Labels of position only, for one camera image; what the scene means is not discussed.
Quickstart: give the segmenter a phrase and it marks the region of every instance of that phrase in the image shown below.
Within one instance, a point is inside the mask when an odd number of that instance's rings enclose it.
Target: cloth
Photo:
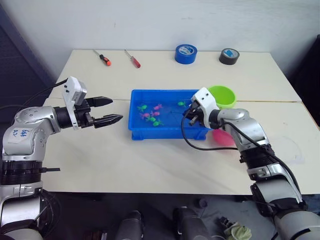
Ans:
[[[252,237],[251,229],[241,226],[238,222],[224,230],[226,240],[249,240]]]

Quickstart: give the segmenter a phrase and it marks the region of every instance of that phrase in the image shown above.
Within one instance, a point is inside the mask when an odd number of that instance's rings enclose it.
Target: screwdriver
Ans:
[[[124,50],[125,53],[128,55],[128,57],[131,59],[132,63],[137,67],[137,68],[140,68],[141,67],[141,64],[138,62],[138,60],[134,57],[134,56],[131,56],[127,50]]]
[[[111,61],[106,58],[103,54],[99,54],[96,50],[93,50],[96,54],[98,54],[99,58],[105,63],[105,65],[110,66]]]

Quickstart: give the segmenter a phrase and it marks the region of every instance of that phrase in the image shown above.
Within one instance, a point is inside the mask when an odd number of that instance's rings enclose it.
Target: blue tape roll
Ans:
[[[192,64],[196,60],[197,48],[190,44],[181,44],[175,48],[174,59],[180,64]]]

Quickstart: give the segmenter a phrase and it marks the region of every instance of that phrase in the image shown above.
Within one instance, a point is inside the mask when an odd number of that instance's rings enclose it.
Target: table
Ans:
[[[193,64],[174,60],[174,51],[129,51],[141,63],[137,69],[122,50],[99,50],[112,61],[105,66],[92,50],[73,50],[58,82],[69,76],[84,82],[87,98],[105,96],[130,100],[133,89],[231,88],[238,101],[300,102],[268,52],[241,52],[235,65],[219,62],[220,52],[199,51]],[[50,98],[62,98],[56,88]]]
[[[62,107],[64,101],[48,98],[44,105]],[[132,141],[129,106],[129,100],[115,100],[92,108],[94,117],[122,114],[123,119],[114,125],[68,128],[50,136],[43,166],[61,171],[43,174],[44,188],[57,192],[251,194],[253,181],[246,165],[239,163],[238,151],[198,151],[183,139]],[[294,172],[302,194],[320,193],[320,132],[304,105],[244,101],[235,108],[249,110],[260,122],[277,156]],[[193,143],[215,146],[210,132],[206,141]]]

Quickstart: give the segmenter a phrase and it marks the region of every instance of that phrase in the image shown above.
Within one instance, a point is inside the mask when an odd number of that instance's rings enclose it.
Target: orange screwdriver handle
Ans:
[[[110,66],[111,65],[111,61],[106,58],[105,56],[103,56],[102,54],[100,54],[100,59],[105,63],[105,65]]]
[[[137,59],[135,59],[133,56],[131,57],[131,60],[133,62],[133,64],[137,67],[137,68],[140,68],[141,67],[141,64],[138,62]]]

